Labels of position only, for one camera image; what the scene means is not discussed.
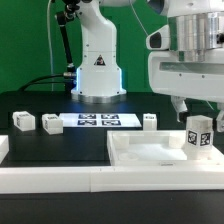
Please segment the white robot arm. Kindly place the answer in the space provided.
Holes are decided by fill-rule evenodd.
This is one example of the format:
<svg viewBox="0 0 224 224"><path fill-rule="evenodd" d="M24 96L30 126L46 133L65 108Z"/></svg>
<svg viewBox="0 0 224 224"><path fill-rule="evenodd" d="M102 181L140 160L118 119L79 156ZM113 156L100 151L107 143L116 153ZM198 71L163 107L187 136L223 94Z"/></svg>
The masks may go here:
<svg viewBox="0 0 224 224"><path fill-rule="evenodd" d="M131 5L136 0L70 0L66 16L81 22L83 59L72 94L88 102L123 95L116 63L117 32L100 12L104 7ZM145 0L167 24L146 38L149 84L171 97L177 119L187 118L187 98L215 102L214 121L224 132L224 0Z"/></svg>

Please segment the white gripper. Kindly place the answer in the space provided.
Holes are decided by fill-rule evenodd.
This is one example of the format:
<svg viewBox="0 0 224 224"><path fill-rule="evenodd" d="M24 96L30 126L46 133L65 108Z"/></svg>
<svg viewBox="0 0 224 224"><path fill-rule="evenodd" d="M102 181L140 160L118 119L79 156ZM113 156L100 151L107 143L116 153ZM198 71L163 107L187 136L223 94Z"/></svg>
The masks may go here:
<svg viewBox="0 0 224 224"><path fill-rule="evenodd" d="M149 84L154 93L172 96L177 121L185 123L189 112L184 98L217 102L218 132L224 132L224 45L205 51L203 62L180 62L170 51L167 25L146 38Z"/></svg>

